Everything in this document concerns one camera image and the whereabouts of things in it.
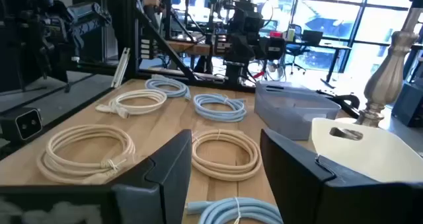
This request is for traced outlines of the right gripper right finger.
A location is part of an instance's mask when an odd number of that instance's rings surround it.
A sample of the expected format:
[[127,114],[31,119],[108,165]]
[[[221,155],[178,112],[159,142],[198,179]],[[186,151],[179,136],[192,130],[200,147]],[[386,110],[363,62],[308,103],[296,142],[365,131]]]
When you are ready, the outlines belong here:
[[260,150],[284,224],[423,224],[423,182],[379,182],[265,128]]

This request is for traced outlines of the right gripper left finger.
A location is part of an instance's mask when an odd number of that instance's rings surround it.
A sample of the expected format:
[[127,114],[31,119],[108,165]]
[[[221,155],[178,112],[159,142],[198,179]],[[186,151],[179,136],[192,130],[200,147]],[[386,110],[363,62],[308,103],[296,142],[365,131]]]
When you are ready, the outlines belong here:
[[0,224],[181,224],[192,132],[101,185],[0,186]]

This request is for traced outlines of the white plastic bin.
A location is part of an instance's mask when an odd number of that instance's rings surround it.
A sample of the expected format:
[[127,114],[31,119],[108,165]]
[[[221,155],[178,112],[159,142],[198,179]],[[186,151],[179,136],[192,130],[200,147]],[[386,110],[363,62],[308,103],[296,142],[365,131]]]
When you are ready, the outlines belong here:
[[317,154],[380,182],[423,182],[423,158],[395,134],[314,118],[310,139]]

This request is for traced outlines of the translucent grey plastic bin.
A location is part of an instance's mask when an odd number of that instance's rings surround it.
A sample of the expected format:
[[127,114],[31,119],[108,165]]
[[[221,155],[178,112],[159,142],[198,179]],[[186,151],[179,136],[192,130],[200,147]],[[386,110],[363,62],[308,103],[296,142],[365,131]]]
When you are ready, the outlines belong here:
[[314,118],[336,118],[341,106],[298,83],[259,81],[254,112],[272,130],[294,140],[309,139]]

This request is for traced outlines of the white plastic strip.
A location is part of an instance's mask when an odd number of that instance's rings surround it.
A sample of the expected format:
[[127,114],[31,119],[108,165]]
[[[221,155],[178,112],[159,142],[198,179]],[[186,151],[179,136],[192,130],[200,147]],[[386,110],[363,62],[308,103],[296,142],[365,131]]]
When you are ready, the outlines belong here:
[[130,60],[130,49],[124,48],[122,52],[122,56],[119,60],[119,64],[116,68],[114,78],[112,80],[112,84],[111,84],[112,88],[118,88],[122,84],[129,60]]

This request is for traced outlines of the silver table lamp white shade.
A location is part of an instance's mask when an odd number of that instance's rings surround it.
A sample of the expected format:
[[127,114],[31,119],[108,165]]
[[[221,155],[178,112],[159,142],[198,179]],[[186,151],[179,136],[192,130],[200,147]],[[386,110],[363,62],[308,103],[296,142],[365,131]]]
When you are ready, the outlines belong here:
[[404,58],[418,39],[414,27],[423,13],[423,0],[409,1],[412,5],[403,27],[393,33],[386,58],[365,86],[366,108],[359,111],[359,117],[354,122],[357,125],[377,128],[384,119],[381,111],[387,104],[396,101],[402,89]]

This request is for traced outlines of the black office desk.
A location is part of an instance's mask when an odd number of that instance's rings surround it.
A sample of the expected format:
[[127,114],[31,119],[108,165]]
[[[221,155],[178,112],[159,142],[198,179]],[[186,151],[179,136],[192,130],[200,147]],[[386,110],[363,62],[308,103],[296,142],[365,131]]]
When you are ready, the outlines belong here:
[[301,35],[301,46],[306,47],[304,54],[297,56],[295,62],[308,70],[327,71],[326,77],[322,77],[321,81],[329,88],[334,89],[331,85],[331,79],[338,67],[338,60],[344,53],[349,52],[351,47],[345,46],[343,42],[326,41],[323,42],[323,32],[315,30],[303,30]]

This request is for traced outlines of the black office chair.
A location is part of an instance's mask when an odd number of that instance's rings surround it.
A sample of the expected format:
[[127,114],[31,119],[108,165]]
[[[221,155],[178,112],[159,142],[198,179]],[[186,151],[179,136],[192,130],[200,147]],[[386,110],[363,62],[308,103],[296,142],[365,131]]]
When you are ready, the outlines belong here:
[[297,24],[290,24],[288,26],[288,34],[292,34],[292,44],[286,45],[287,54],[293,57],[292,62],[288,63],[291,66],[290,74],[293,75],[293,68],[296,67],[298,71],[302,70],[303,74],[305,74],[306,69],[302,66],[298,65],[295,60],[297,56],[300,56],[305,53],[306,47],[301,46],[298,42],[301,42],[301,35],[302,35],[302,27]]

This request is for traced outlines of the black background machinery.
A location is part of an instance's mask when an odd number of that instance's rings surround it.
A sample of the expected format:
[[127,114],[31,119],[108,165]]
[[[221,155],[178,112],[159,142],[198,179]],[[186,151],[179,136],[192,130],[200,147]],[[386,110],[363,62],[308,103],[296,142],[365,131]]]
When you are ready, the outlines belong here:
[[112,18],[95,2],[66,6],[59,0],[0,0],[7,43],[15,49],[25,79],[52,77],[71,85],[67,66],[77,65],[82,35],[108,26]]

